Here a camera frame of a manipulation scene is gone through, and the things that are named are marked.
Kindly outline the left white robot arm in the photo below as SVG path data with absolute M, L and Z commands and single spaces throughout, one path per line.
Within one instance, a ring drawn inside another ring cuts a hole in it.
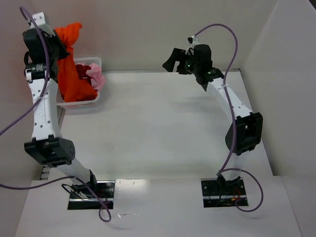
M 39 164 L 70 176 L 77 197 L 91 198 L 91 192 L 97 190 L 96 178 L 76 159 L 75 146 L 62 137 L 58 122 L 57 61 L 69 53 L 54 31 L 32 28 L 23 33 L 23 40 L 28 48 L 25 76 L 35 106 L 32 139 L 24 144 L 24 149 Z

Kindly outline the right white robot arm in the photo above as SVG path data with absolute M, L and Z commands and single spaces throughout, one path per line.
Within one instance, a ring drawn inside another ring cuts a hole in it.
M 234 188 L 241 180 L 240 173 L 249 153 L 261 141 L 263 117 L 246 107 L 224 82 L 224 74 L 213 67 L 211 49 L 197 44 L 188 50 L 174 48 L 162 67 L 181 75 L 194 75 L 197 83 L 221 106 L 231 123 L 225 136 L 230 158 L 217 174 L 220 191 Z

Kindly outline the orange t shirt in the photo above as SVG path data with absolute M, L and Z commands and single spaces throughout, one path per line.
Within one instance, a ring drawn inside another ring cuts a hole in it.
M 79 78 L 74 62 L 73 45 L 79 38 L 81 28 L 82 24 L 77 22 L 55 29 L 67 52 L 70 54 L 65 59 L 58 61 L 58 86 L 66 103 L 89 101 L 97 97 L 97 93 L 92 86 L 87 81 Z

